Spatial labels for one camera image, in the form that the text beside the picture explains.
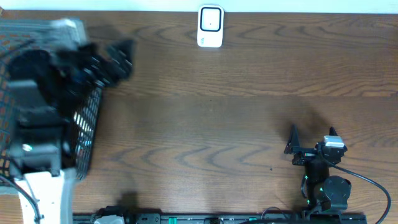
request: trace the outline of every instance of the black object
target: black object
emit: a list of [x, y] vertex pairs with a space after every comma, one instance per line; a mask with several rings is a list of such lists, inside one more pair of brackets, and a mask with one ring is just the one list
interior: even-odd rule
[[271, 206], [271, 207], [265, 209], [265, 210], [262, 212], [262, 214], [261, 214], [261, 219], [264, 219], [265, 215], [267, 215], [267, 213], [270, 213], [271, 210], [278, 210], [278, 211], [285, 217], [285, 219], [287, 219], [287, 220], [290, 219], [290, 218], [284, 213], [284, 211], [282, 211], [280, 208], [275, 207], [275, 206]]
[[385, 219], [385, 217], [387, 216], [387, 214], [388, 214], [388, 212], [390, 211], [390, 208], [391, 208], [391, 197], [390, 197], [389, 192], [388, 192], [383, 186], [381, 186], [379, 183], [377, 183], [377, 182], [375, 182], [375, 181], [373, 181], [373, 180], [371, 180], [371, 179], [369, 179], [369, 178], [367, 178], [367, 177], [364, 177], [364, 176], [362, 176], [362, 175], [360, 175], [360, 174], [357, 174], [357, 173], [355, 173], [355, 172], [352, 172], [352, 171], [350, 171], [350, 170], [348, 170], [348, 169], [344, 169], [344, 168], [338, 167], [338, 166], [332, 164], [331, 162], [327, 161], [327, 160], [325, 159], [325, 157], [323, 156], [323, 152], [320, 153], [320, 156], [322, 157], [322, 159], [323, 159], [329, 166], [334, 167], [334, 168], [336, 168], [336, 169], [338, 169], [338, 170], [341, 170], [341, 171], [343, 171], [343, 172], [346, 172], [347, 174], [351, 174], [351, 175], [353, 175], [353, 176], [356, 176], [356, 177], [358, 177], [358, 178], [360, 178], [360, 179], [366, 180], [366, 181], [368, 181], [369, 183], [371, 183], [371, 184], [375, 185], [376, 187], [380, 188], [380, 189], [385, 193], [385, 195], [386, 195], [386, 197], [387, 197], [387, 207], [386, 207], [385, 211], [383, 212], [382, 216], [380, 217], [380, 219], [376, 222], [376, 224], [380, 224], [380, 223]]
[[76, 167], [85, 177], [101, 100], [101, 90], [132, 72], [133, 41], [107, 48], [109, 60], [89, 44], [76, 51], [28, 50], [8, 64], [8, 87], [19, 111], [11, 136], [10, 176]]
[[[335, 129], [329, 129], [329, 136], [338, 136]], [[329, 165], [320, 157], [320, 151], [327, 152], [328, 161], [337, 164], [347, 151], [347, 147], [326, 146], [324, 141], [316, 143], [314, 148], [300, 146], [296, 126], [292, 127], [285, 148], [285, 154], [294, 154], [293, 165], [305, 166], [305, 175], [301, 191], [308, 198], [308, 210], [304, 211], [309, 219], [313, 214], [336, 214], [348, 207], [347, 200], [351, 193], [351, 182], [338, 176], [329, 175]], [[307, 193], [303, 190], [307, 183]]]
[[364, 215], [342, 215], [340, 217], [328, 216], [325, 219], [315, 217], [314, 220], [304, 220], [298, 213], [266, 213], [264, 217], [259, 214], [163, 214], [163, 213], [129, 213], [122, 207], [106, 207], [92, 215], [74, 215], [73, 224], [94, 224], [95, 220], [105, 214], [123, 217], [126, 224], [254, 224], [254, 223], [341, 223], [365, 224]]

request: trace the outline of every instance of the green led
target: green led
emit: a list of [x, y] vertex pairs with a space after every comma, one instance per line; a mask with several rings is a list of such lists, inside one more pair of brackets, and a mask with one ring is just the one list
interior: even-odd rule
[[177, 224], [177, 218], [169, 218], [169, 224]]

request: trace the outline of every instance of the white wall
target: white wall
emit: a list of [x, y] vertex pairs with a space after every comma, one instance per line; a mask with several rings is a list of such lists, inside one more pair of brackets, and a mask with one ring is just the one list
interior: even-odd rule
[[226, 12], [398, 13], [398, 0], [0, 0], [5, 9], [197, 11], [219, 4]]

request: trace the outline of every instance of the blurred object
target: blurred object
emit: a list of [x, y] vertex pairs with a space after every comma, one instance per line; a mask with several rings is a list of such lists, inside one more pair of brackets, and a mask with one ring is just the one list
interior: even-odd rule
[[[12, 58], [26, 50], [42, 49], [54, 54], [59, 49], [76, 50], [80, 44], [86, 44], [87, 38], [83, 23], [76, 19], [57, 21], [7, 20], [0, 19], [0, 174], [9, 177], [10, 134], [15, 127], [17, 110], [14, 97], [7, 87], [9, 74], [7, 64]], [[98, 92], [92, 99], [98, 99]]]
[[[72, 222], [75, 182], [88, 172], [102, 89], [115, 86], [132, 72], [132, 40], [110, 45], [106, 60], [96, 44], [79, 41], [85, 37], [80, 21], [49, 24], [40, 32], [42, 24], [25, 26], [35, 29], [22, 34], [28, 40], [18, 40], [0, 54], [7, 66], [3, 87], [13, 96], [8, 109], [11, 115], [17, 114], [8, 120], [13, 126], [3, 150], [7, 175], [0, 177], [3, 185], [19, 191], [24, 223]], [[13, 25], [20, 28], [21, 22], [3, 25], [13, 32], [10, 38], [21, 35], [9, 29]], [[62, 42], [57, 29], [78, 38]], [[41, 39], [34, 36], [37, 33], [43, 35]], [[58, 44], [36, 47], [52, 41]]]

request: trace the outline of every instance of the white plastic part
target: white plastic part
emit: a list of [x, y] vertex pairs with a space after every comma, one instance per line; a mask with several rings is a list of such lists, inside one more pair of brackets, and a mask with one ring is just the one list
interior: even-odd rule
[[57, 42], [59, 47], [67, 49], [76, 49], [79, 45], [85, 45], [88, 43], [88, 37], [86, 35], [85, 27], [82, 21], [78, 19], [58, 19], [50, 22], [50, 26], [63, 32], [66, 35], [60, 42]]
[[[72, 224], [72, 200], [75, 189], [75, 168], [61, 170], [58, 177], [49, 172], [25, 174], [15, 183], [24, 189], [39, 206], [40, 224]], [[34, 224], [35, 213], [27, 199], [19, 194], [24, 224]]]
[[198, 13], [198, 45], [200, 47], [221, 47], [223, 31], [224, 9], [221, 6], [202, 6]]
[[340, 136], [324, 136], [325, 146], [343, 148], [344, 142]]
[[108, 215], [95, 220], [94, 224], [124, 224], [124, 219], [116, 215]]

